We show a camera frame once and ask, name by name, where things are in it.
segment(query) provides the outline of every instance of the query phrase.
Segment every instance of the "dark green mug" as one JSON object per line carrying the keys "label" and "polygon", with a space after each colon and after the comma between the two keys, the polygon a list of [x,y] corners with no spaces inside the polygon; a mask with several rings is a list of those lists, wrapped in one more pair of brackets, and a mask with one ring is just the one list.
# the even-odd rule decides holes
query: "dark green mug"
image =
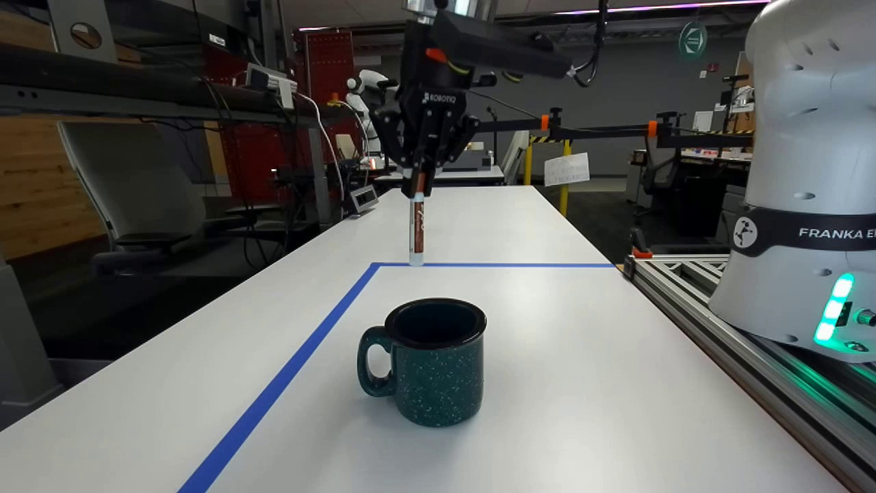
{"label": "dark green mug", "polygon": [[[484,328],[480,306],[457,299],[420,299],[398,306],[386,326],[359,340],[359,384],[373,398],[395,398],[416,424],[450,426],[481,409]],[[373,374],[366,350],[381,346],[391,355],[386,378]]]}

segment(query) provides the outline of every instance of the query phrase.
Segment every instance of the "white robot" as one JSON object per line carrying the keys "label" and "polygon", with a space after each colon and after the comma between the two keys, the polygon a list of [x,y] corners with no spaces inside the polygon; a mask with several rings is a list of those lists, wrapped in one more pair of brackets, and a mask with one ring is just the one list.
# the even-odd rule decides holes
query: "white robot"
{"label": "white robot", "polygon": [[709,306],[841,362],[876,362],[874,20],[874,0],[777,0],[750,28],[748,214]]}
{"label": "white robot", "polygon": [[386,90],[398,90],[398,81],[391,81],[386,73],[381,72],[369,72],[362,69],[357,76],[349,79],[349,95],[346,95],[346,106],[357,114],[359,129],[362,129],[362,153],[364,157],[381,157],[381,136],[379,129],[373,122],[373,110],[364,102],[366,94],[376,94],[379,98],[386,95]]}

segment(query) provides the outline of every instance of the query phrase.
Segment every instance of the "blue tape line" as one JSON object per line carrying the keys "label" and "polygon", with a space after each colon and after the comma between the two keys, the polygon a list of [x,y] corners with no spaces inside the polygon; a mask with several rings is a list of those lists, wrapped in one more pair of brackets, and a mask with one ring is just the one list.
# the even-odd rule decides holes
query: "blue tape line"
{"label": "blue tape line", "polygon": [[275,374],[275,381],[255,398],[255,403],[245,410],[245,417],[224,433],[224,437],[210,450],[210,454],[194,469],[194,473],[184,483],[182,493],[209,489],[223,469],[235,458],[253,431],[264,422],[280,395],[292,384],[307,358],[320,348],[327,333],[336,326],[336,321],[349,313],[364,284],[379,274],[379,263],[373,263],[357,284],[335,303],[335,309],[324,318],[324,324],[305,340],[305,346],[292,354],[292,358]]}
{"label": "blue tape line", "polygon": [[[381,269],[405,269],[412,263],[373,263],[357,284],[335,303],[335,309],[324,318],[324,324],[305,340],[305,346],[283,363],[275,381],[255,398],[255,403],[245,410],[245,417],[223,435],[223,441],[210,450],[210,454],[194,469],[194,473],[184,483],[182,493],[203,493],[209,489],[228,463],[238,454],[253,431],[264,422],[264,417],[275,409],[283,391],[297,381],[310,355],[320,348],[336,321],[349,313],[349,306],[359,299],[366,281]],[[613,269],[610,263],[425,263],[425,269]]]}

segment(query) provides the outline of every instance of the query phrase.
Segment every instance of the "ceiling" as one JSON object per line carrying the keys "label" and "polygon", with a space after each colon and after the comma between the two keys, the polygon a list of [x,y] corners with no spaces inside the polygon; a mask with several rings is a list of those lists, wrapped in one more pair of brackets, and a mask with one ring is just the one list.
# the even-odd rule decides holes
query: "ceiling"
{"label": "ceiling", "polygon": [[[359,24],[399,24],[412,20],[405,0],[280,0],[286,24],[292,28],[359,28]],[[750,6],[765,0],[699,0],[702,6]],[[610,7],[691,7],[699,2],[681,0],[610,0]],[[496,17],[550,17],[555,11],[598,7],[598,0],[498,0]]]}

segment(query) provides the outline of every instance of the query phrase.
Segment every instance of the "metal rail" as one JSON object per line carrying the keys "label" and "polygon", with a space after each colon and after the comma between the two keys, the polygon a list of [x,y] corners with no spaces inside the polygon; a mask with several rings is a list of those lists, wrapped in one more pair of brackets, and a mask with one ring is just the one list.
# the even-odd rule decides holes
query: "metal rail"
{"label": "metal rail", "polygon": [[726,255],[628,261],[632,280],[847,488],[876,489],[876,370],[745,333],[709,313]]}

